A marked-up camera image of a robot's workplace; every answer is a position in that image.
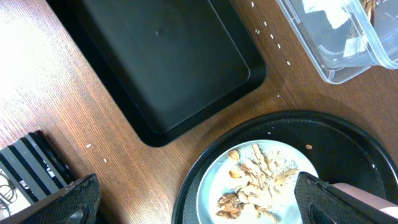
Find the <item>rectangular black tray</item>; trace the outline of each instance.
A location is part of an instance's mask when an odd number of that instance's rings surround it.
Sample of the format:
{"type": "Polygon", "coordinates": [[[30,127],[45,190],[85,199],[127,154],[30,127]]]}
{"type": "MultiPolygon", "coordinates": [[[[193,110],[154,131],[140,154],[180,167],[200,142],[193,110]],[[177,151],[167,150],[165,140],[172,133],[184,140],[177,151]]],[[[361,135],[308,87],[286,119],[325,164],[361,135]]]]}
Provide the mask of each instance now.
{"type": "Polygon", "coordinates": [[[160,147],[261,85],[229,0],[47,0],[141,140],[160,147]]]}

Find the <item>brown wooden surface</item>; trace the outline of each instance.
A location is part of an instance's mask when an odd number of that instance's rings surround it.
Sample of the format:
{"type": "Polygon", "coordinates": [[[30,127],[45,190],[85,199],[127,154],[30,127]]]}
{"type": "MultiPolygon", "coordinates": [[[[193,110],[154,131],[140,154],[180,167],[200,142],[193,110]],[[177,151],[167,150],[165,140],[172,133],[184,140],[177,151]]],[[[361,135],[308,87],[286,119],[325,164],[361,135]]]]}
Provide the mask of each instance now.
{"type": "Polygon", "coordinates": [[[269,76],[243,100],[156,149],[139,140],[45,0],[1,0],[0,147],[43,130],[79,177],[97,173],[101,209],[113,223],[170,223],[183,178],[206,147],[273,111],[341,116],[371,133],[398,162],[398,71],[372,68],[343,85],[326,84],[275,1],[257,0],[254,8],[235,2],[269,76]]]}

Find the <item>plastic container lid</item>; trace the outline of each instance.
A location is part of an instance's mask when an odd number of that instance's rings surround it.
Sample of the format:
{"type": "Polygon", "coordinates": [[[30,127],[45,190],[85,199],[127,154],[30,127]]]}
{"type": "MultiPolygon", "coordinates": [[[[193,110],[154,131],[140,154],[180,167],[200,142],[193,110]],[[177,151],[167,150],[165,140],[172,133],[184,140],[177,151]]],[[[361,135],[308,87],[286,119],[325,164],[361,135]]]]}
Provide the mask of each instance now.
{"type": "Polygon", "coordinates": [[[360,0],[277,2],[327,83],[343,83],[373,65],[398,68],[398,1],[377,0],[373,25],[360,0]]]}

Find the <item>black round tray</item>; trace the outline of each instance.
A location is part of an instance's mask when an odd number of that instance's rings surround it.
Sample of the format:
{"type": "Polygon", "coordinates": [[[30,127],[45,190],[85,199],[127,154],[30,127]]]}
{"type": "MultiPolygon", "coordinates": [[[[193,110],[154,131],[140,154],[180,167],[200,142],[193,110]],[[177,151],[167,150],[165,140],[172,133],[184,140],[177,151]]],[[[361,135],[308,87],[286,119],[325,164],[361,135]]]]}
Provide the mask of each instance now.
{"type": "Polygon", "coordinates": [[[295,147],[310,159],[321,180],[347,183],[398,204],[397,167],[366,131],[324,113],[282,111],[240,124],[204,151],[181,186],[172,223],[199,223],[196,196],[207,168],[229,148],[257,139],[276,140],[295,147]],[[306,149],[307,144],[313,148],[306,149]]]}

